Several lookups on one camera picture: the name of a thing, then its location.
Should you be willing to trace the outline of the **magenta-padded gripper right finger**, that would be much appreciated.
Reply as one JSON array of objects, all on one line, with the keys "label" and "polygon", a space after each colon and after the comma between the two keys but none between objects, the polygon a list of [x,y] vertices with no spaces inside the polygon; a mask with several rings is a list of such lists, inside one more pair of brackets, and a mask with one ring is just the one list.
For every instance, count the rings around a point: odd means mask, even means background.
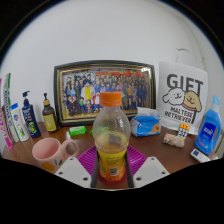
[{"label": "magenta-padded gripper right finger", "polygon": [[129,146],[126,153],[127,182],[130,188],[140,188],[169,174],[160,161],[147,157]]}]

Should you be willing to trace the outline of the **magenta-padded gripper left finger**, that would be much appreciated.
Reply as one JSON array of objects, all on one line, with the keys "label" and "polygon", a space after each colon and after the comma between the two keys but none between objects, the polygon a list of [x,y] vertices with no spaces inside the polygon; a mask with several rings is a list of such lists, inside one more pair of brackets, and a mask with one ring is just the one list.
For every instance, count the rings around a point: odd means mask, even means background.
[{"label": "magenta-padded gripper left finger", "polygon": [[84,188],[95,188],[98,176],[98,154],[93,146],[78,157],[69,157],[55,173]]}]

